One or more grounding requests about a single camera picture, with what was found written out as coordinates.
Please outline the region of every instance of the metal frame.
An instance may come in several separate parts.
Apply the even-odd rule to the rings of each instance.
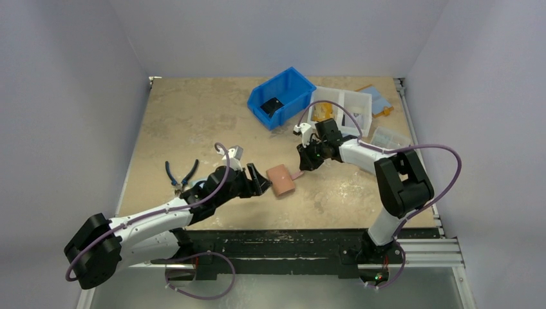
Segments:
[[[415,129],[413,127],[413,122],[411,121],[411,116],[408,110],[408,103],[406,102],[405,97],[405,87],[403,86],[403,80],[394,79],[397,91],[400,95],[402,101],[402,107],[404,109],[404,114],[408,121],[409,131],[411,133],[412,140],[417,144],[417,136],[415,134]],[[422,160],[420,151],[418,151],[419,157]],[[129,163],[129,169],[127,169],[126,179],[124,181],[124,186],[120,195],[118,207],[116,210],[116,216],[119,213],[119,208],[121,206],[121,201],[125,193],[127,177],[129,175],[129,170],[131,168],[131,163]],[[442,226],[442,220],[440,219],[440,214],[438,209],[434,204],[432,206],[433,217],[440,233],[442,239],[399,239],[399,243],[402,245],[404,251],[406,252],[406,267],[451,267],[453,270],[453,275],[455,277],[457,292],[460,296],[461,303],[465,309],[476,309],[476,304],[473,299],[471,289],[466,278],[466,272],[464,269],[464,260],[460,251],[458,241],[456,239],[446,239],[444,234],[444,229]],[[192,268],[191,265],[181,265],[181,264],[172,264],[172,265],[157,265],[151,263],[141,263],[133,265],[130,268],[176,268],[176,269],[185,269]],[[359,269],[369,269],[369,268],[378,268],[381,265],[359,265]],[[95,294],[95,289],[83,290],[80,294],[80,299],[77,305],[77,309],[88,309],[91,308],[91,302]]]

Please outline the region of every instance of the white wall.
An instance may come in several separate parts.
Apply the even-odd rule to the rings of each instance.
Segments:
[[[113,215],[147,98],[108,0],[0,1],[0,307],[74,308],[62,250]]]
[[[408,78],[421,143],[460,151],[440,214],[480,309],[546,303],[546,4],[450,0]],[[427,152],[437,185],[454,159]]]
[[[447,0],[111,0],[150,75],[405,76]]]

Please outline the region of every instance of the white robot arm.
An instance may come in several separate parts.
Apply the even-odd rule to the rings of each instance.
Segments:
[[[242,148],[227,152],[226,158],[224,150],[218,151],[229,166],[219,166],[206,180],[163,205],[109,220],[103,214],[89,217],[64,248],[80,286],[94,288],[131,265],[173,257],[180,250],[181,228],[212,216],[233,198],[260,196],[270,187],[254,164],[247,164],[247,178],[240,163]]]
[[[297,150],[302,171],[317,169],[326,159],[337,160],[360,167],[377,177],[383,209],[367,235],[363,247],[375,254],[394,240],[394,235],[406,216],[420,209],[434,197],[434,190],[415,151],[386,154],[381,148],[360,141],[354,136],[343,136],[333,119],[315,124],[317,140],[311,138],[308,124],[296,125],[294,134],[302,136]],[[402,181],[400,174],[407,174]]]

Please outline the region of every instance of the yellow item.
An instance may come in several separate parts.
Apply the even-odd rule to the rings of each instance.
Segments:
[[[388,107],[385,106],[383,108],[382,112],[380,112],[379,114],[376,114],[376,115],[372,115],[372,117],[377,118],[379,116],[388,116],[393,110],[394,110],[394,107],[391,106],[390,108],[388,108]]]
[[[311,120],[313,121],[323,121],[329,118],[334,117],[334,110],[330,103],[317,103],[313,109],[313,115]]]

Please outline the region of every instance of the tabletop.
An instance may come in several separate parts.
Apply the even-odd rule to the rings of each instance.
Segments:
[[[208,176],[221,164],[214,143],[244,149],[241,163],[254,163],[259,173],[285,164],[298,171],[292,134],[299,116],[272,131],[247,108],[252,89],[268,78],[229,77],[155,79],[122,193],[119,216],[159,206],[174,198],[165,161],[180,181],[195,159],[200,165],[193,179]],[[391,77],[309,77],[316,86],[357,90],[373,84],[394,107],[387,117],[374,118],[369,142],[377,126],[411,136]],[[189,229],[341,229],[366,228],[382,208],[377,181],[350,164],[327,160],[317,170],[295,180],[296,190],[276,198],[233,199]],[[431,209],[413,218],[407,227],[435,227]]]

